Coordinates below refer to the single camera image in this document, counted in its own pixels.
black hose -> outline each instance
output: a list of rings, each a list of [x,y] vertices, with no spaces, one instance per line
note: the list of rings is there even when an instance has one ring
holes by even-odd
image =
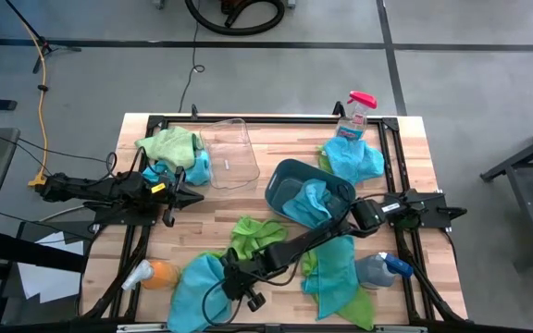
[[[235,20],[238,18],[238,16],[242,13],[242,11],[248,7],[249,5],[253,5],[255,3],[259,2],[268,2],[269,4],[273,4],[277,8],[277,15],[275,15],[274,18],[272,18],[269,22],[263,23],[254,27],[250,28],[232,28],[231,25]],[[184,3],[186,4],[186,7],[189,9],[189,12],[191,12],[191,15],[194,19],[196,19],[197,22],[199,22],[202,26],[209,29],[212,32],[216,32],[222,35],[227,36],[250,36],[257,33],[265,32],[270,29],[273,29],[275,26],[277,26],[281,20],[283,19],[283,16],[285,15],[285,5],[283,5],[283,2],[281,0],[242,0],[231,12],[231,14],[228,15],[228,19],[226,20],[225,27],[218,26],[217,24],[210,22],[206,20],[201,13],[197,10],[197,8],[192,3],[192,0],[184,0]]]

wooden table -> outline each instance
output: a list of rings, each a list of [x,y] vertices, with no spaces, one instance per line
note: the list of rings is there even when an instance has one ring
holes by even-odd
[[[145,136],[149,114],[126,114],[118,137],[117,170],[127,170],[135,154],[134,142]],[[398,117],[403,142],[404,156],[411,186],[419,191],[435,191],[437,181],[431,162],[423,119],[421,117]],[[179,123],[188,130],[198,131],[203,125]],[[290,238],[306,229],[289,220],[282,220],[268,209],[264,200],[265,187],[277,164],[286,158],[295,158],[317,166],[316,147],[333,136],[334,125],[306,124],[248,124],[260,177],[255,191],[247,191],[224,197],[210,186],[192,187],[205,195],[205,200],[177,212],[174,228],[159,223],[152,228],[147,258],[162,259],[180,267],[186,266],[199,253],[207,250],[225,250],[229,245],[229,234],[240,216],[248,215],[263,220],[276,218],[290,231]],[[393,147],[391,136],[389,147]],[[366,132],[367,142],[379,149],[376,129]],[[390,149],[395,178],[399,179],[395,152]],[[357,185],[359,196],[387,191],[386,180],[381,177]],[[125,228],[108,227],[93,244],[90,259],[83,279],[82,311],[92,308],[104,293],[118,270],[120,251]],[[466,317],[465,304],[460,288],[452,248],[437,229],[421,229],[421,242],[427,266],[428,277],[453,310]],[[366,239],[355,239],[355,258],[388,252],[396,254],[393,232],[384,225],[378,233]],[[288,273],[276,278],[286,280]],[[317,306],[309,295],[304,295],[300,283],[301,274],[285,287],[274,287],[257,283],[256,291],[265,295],[266,304],[252,313],[245,304],[235,323],[285,323],[285,324],[348,324],[344,319],[332,315],[316,321]],[[423,303],[419,285],[413,277],[416,308],[423,316]],[[403,285],[399,278],[388,289],[369,292],[376,307],[376,323],[407,324]],[[142,289],[137,310],[137,321],[166,321],[172,290]],[[123,294],[121,313],[128,303],[129,293]]]

spray bottle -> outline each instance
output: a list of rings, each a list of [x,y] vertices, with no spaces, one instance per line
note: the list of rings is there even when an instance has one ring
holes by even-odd
[[[132,290],[141,282],[144,288],[153,290],[164,287],[175,287],[180,271],[168,262],[160,260],[142,260],[122,284],[122,289]]]
[[[349,141],[357,141],[363,137],[367,127],[367,113],[369,109],[378,107],[376,97],[365,92],[349,92],[351,99],[347,104],[357,102],[351,114],[339,120],[336,136],[345,137]]]
[[[359,283],[368,289],[389,287],[397,275],[409,278],[413,268],[389,253],[378,253],[355,261]]]

blue cloth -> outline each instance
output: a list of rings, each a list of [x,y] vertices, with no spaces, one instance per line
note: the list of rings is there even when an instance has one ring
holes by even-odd
[[[355,185],[384,174],[384,156],[365,141],[334,137],[324,145],[335,176]]]
[[[326,182],[306,181],[295,197],[283,205],[283,212],[308,228],[329,222],[326,204],[332,194]],[[302,284],[305,293],[318,294],[318,317],[326,318],[349,303],[355,296],[359,282],[354,265],[354,246],[351,236],[338,237],[315,248],[316,269]]]
[[[326,182],[310,179],[304,183],[295,198],[283,204],[283,212],[309,228],[315,228],[320,222],[328,221],[332,216],[326,203],[332,194],[326,189]]]
[[[143,172],[143,177],[145,179],[151,181],[152,183],[157,183],[159,181],[159,175],[157,175],[153,170],[160,174],[165,174],[170,181],[176,180],[174,173],[167,167],[167,163],[164,161],[158,161],[151,166],[151,168],[147,167]],[[209,181],[211,179],[211,175],[209,174],[209,155],[207,152],[204,150],[201,151],[201,153],[194,158],[194,166],[191,166],[184,171],[186,172],[185,181],[187,183],[199,186]]]
[[[176,333],[190,333],[207,328],[209,323],[205,321],[201,309],[203,296],[223,278],[223,265],[210,254],[201,255],[186,266],[172,295],[167,328]],[[205,310],[214,322],[224,322],[231,317],[231,301],[221,286],[207,296]]]

gray floor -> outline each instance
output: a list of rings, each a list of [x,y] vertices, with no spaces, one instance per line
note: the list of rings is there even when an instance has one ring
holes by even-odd
[[[194,21],[176,0],[164,11],[135,0],[15,3],[51,38],[190,41],[194,32]],[[203,6],[208,17],[223,19],[216,1],[204,0]],[[396,43],[533,44],[533,0],[387,0],[386,7]],[[240,24],[271,14],[267,5],[255,5]],[[26,38],[3,0],[0,37]],[[201,28],[198,38],[382,42],[375,0],[298,0],[273,31],[224,38]],[[52,56],[44,108],[50,147],[104,157],[115,147],[124,113],[177,110],[191,52],[85,48]],[[424,117],[440,186],[450,204],[469,211],[457,220],[453,237],[470,318],[533,328],[533,272],[518,275],[512,266],[531,248],[531,233],[506,179],[484,184],[477,176],[530,142],[533,53],[397,52],[396,58],[406,110]],[[19,103],[12,113],[0,112],[0,126],[18,127],[25,139],[42,142],[34,60],[31,47],[0,46],[0,98]],[[384,51],[199,49],[197,62],[206,72],[193,76],[185,111],[196,103],[201,112],[327,114],[349,90],[363,90],[378,98],[378,114],[396,114]],[[26,188],[37,166],[16,153],[0,195],[1,211],[38,218],[74,205],[43,203]],[[60,156],[51,156],[48,166],[80,177],[96,177],[104,169]],[[0,216],[0,231],[13,233],[15,227]]]

